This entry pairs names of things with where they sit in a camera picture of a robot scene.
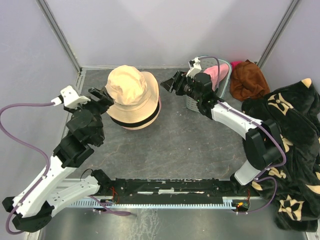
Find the beige pink hats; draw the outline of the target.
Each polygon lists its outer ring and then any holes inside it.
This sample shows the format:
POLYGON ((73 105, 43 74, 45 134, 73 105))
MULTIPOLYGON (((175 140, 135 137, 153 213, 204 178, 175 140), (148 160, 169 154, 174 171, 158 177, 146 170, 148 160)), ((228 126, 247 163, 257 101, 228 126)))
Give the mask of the beige pink hats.
POLYGON ((107 114, 121 122, 135 123, 149 117, 157 108, 159 85, 154 75, 122 65, 113 69, 105 88, 114 105, 107 114))

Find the black cloth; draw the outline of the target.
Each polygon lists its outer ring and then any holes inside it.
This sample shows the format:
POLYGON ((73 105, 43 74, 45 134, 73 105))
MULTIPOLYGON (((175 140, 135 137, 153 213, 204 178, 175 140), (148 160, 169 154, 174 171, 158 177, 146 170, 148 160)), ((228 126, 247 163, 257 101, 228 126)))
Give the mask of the black cloth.
POLYGON ((155 111, 149 117, 147 117, 144 120, 139 121, 139 122, 133 122, 133 123, 122 122, 122 121, 114 119, 113 117, 110 117, 110 119, 114 123, 116 123, 117 125, 119 125, 121 127, 127 127, 127 128, 129 128, 129 127, 139 127, 139 126, 144 125, 145 123, 149 122, 150 120, 152 120, 156 116, 158 110, 159 110, 159 104, 157 104, 157 107, 156 107, 155 111))

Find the cream bucket hat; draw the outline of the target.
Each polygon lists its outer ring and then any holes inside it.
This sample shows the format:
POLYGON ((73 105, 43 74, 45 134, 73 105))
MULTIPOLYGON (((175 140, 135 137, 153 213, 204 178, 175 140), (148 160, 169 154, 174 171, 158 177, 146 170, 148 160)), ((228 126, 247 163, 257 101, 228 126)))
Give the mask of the cream bucket hat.
POLYGON ((144 129, 146 127, 148 127, 149 125, 151 125, 156 119, 157 117, 159 116, 160 112, 161 112, 161 109, 162 109, 162 101, 161 101, 161 96, 158 97, 158 105, 159 105, 159 109, 158 109, 158 112, 157 114, 155 115, 155 117, 153 119, 151 119, 149 122, 143 124, 143 125, 140 125, 138 127, 124 127, 124 129, 126 130, 131 130, 131 131, 135 131, 135 130, 141 130, 141 129, 144 129))

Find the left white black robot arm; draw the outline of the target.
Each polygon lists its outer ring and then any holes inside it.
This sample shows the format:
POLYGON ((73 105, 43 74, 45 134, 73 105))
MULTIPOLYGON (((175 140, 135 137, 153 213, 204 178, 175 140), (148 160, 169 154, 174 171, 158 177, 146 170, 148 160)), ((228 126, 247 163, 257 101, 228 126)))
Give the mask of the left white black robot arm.
POLYGON ((49 107, 62 104, 63 109, 71 113, 66 123, 67 135, 63 137, 52 156, 26 143, 4 127, 1 130, 14 141, 40 153, 45 167, 31 184, 19 195, 6 197, 2 205, 9 216, 6 230, 11 235, 23 232, 34 233, 44 228, 51 219, 70 204, 91 195, 106 195, 112 185, 111 179, 103 170, 94 170, 80 182, 57 190, 57 186, 93 153, 93 146, 100 147, 104 140, 102 114, 114 104, 114 100, 105 88, 90 88, 88 91, 96 99, 79 95, 71 86, 60 91, 60 95, 49 103, 27 103, 26 107, 49 107))

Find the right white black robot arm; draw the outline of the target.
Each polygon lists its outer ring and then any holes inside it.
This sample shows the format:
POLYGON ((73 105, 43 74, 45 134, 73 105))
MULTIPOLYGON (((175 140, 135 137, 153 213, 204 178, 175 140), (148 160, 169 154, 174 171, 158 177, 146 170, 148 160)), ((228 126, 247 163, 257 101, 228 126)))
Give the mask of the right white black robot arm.
POLYGON ((231 193, 242 195, 248 183, 257 180, 270 168, 282 166, 287 158, 277 124, 268 119, 250 117, 227 104, 212 89, 210 75, 200 72, 189 77, 177 71, 173 77, 160 84, 169 93, 188 96, 195 100, 198 111, 205 117, 224 124, 244 140, 246 162, 234 173, 229 183, 231 193))

